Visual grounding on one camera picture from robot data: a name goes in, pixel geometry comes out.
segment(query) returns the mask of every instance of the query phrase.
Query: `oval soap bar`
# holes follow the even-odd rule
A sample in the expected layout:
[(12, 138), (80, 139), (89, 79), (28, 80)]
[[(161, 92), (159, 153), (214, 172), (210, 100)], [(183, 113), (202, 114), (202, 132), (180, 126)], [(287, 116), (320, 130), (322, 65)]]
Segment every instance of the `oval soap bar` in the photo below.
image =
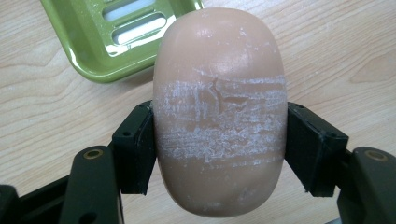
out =
[(206, 217), (263, 204), (287, 125), (282, 60), (265, 24), (227, 8), (179, 18), (163, 37), (153, 85), (158, 161), (175, 202)]

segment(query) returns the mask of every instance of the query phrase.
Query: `green soap dish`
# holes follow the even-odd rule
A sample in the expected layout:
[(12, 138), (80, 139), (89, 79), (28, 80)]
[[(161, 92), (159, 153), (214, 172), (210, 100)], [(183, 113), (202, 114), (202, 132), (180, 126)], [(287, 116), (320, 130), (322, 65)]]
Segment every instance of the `green soap dish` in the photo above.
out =
[(41, 0), (71, 64), (107, 83), (152, 68), (165, 30), (201, 0)]

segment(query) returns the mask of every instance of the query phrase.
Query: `beige soap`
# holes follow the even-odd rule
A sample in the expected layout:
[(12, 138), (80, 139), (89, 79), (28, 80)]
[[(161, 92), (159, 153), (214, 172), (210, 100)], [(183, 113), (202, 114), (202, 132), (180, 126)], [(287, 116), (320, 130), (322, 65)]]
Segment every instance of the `beige soap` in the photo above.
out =
[(178, 19), (158, 53), (153, 110), (163, 182), (181, 207), (232, 217), (270, 197), (287, 94), (277, 44), (258, 18), (206, 8)]

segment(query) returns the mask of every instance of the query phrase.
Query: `wood grain surface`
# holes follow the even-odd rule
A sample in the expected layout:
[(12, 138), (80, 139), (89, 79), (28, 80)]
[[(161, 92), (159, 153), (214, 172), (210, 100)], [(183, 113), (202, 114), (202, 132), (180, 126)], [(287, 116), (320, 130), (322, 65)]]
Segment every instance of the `wood grain surface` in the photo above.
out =
[[(349, 149), (396, 154), (396, 1), (225, 1), (263, 20), (282, 54), (289, 100), (348, 134)], [(0, 4), (0, 183), (20, 195), (70, 172), (85, 147), (106, 145), (152, 76), (92, 83), (64, 54), (38, 0)], [(240, 217), (192, 215), (173, 202), (156, 165), (148, 195), (123, 196), (126, 223), (326, 223), (334, 198), (313, 198), (284, 163), (275, 192)]]

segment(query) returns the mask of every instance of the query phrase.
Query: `table surface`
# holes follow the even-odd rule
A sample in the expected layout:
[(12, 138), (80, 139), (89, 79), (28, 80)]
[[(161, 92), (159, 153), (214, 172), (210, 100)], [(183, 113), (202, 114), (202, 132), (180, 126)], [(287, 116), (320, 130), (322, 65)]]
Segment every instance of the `table surface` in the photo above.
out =
[[(269, 26), (289, 101), (349, 135), (349, 149), (396, 154), (395, 1), (203, 2), (246, 10)], [(67, 60), (38, 0), (2, 0), (0, 15), (0, 183), (24, 195), (68, 175), (83, 148), (107, 145), (131, 110), (151, 99), (152, 76), (92, 83)], [(126, 223), (326, 223), (339, 217), (336, 197), (304, 193), (286, 162), (270, 199), (240, 217), (184, 211), (166, 192), (157, 165), (148, 195), (125, 195), (123, 205)]]

